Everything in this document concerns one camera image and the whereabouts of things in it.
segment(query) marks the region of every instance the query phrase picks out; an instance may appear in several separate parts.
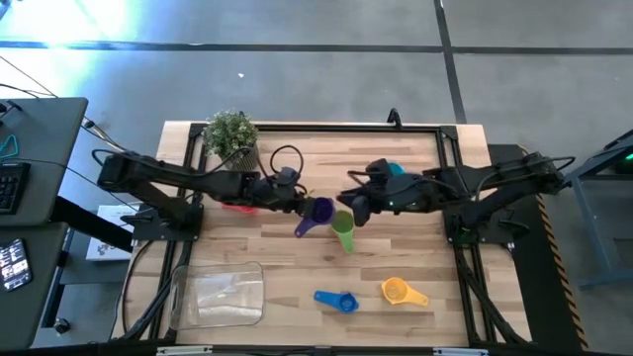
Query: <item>clear plastic container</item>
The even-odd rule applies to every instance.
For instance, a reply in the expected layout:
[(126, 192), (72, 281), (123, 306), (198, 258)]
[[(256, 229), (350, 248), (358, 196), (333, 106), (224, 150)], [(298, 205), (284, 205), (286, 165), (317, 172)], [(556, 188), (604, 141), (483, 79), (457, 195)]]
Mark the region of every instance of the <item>clear plastic container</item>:
[(176, 330), (256, 324), (264, 310), (264, 274), (257, 262), (181, 266), (169, 294)]

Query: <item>table leg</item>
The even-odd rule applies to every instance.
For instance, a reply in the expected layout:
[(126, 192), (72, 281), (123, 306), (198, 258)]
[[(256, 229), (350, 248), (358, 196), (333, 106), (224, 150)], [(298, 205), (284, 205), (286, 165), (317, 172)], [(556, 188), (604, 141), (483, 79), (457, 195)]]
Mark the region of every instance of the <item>table leg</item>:
[(94, 236), (111, 246), (132, 252), (132, 233), (103, 220), (78, 205), (57, 197), (50, 216), (52, 222), (65, 222), (70, 227)]

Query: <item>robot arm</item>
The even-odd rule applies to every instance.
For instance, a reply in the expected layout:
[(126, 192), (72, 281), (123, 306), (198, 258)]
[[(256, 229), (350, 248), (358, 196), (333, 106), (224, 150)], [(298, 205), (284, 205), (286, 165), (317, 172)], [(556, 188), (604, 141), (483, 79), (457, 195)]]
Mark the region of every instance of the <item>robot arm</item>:
[[(371, 213), (382, 211), (398, 215), (459, 208), (459, 225), (473, 228), (524, 196), (555, 194), (563, 189), (564, 177), (554, 165), (560, 159), (536, 152), (482, 168), (447, 167), (400, 175), (393, 175), (387, 161), (380, 159), (368, 165), (365, 172), (348, 172), (352, 177), (366, 175), (369, 180), (354, 178), (361, 187), (341, 192), (337, 200), (353, 210), (357, 226), (364, 225)], [(499, 189), (480, 201), (481, 191), (491, 188)]]
[(189, 204), (168, 197), (152, 183), (161, 183), (208, 194), (227, 205), (248, 206), (302, 215), (312, 203), (297, 191), (299, 173), (284, 167), (273, 176), (259, 172), (218, 171), (201, 173), (193, 168), (157, 161), (134, 152), (111, 152), (97, 184), (113, 193), (130, 193), (156, 208), (163, 218), (187, 223)]

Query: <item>teal object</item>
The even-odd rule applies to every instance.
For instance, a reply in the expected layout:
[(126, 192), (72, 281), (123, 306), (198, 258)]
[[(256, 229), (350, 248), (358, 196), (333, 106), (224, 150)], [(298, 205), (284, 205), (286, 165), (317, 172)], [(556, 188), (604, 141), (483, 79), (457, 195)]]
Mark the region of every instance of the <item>teal object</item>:
[(358, 302), (351, 293), (332, 293), (316, 291), (315, 301), (338, 309), (339, 312), (352, 313), (358, 309)]
[(393, 175), (405, 174), (405, 169), (398, 163), (390, 162), (389, 169), (392, 171)]
[[(13, 142), (14, 150), (11, 153), (1, 154), (4, 150), (9, 147), (10, 143)], [(9, 134), (7, 139), (4, 140), (4, 143), (0, 145), (0, 160), (5, 158), (14, 157), (20, 154), (20, 148), (18, 147), (18, 138), (14, 134)]]

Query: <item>smartphone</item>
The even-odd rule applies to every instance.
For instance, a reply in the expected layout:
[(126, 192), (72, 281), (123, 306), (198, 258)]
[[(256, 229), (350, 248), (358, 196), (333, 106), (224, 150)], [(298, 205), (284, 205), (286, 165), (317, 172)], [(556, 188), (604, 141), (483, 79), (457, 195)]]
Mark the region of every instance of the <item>smartphone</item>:
[(11, 292), (31, 282), (31, 270), (27, 259), (27, 250), (21, 238), (8, 245), (0, 246), (0, 270), (2, 287)]

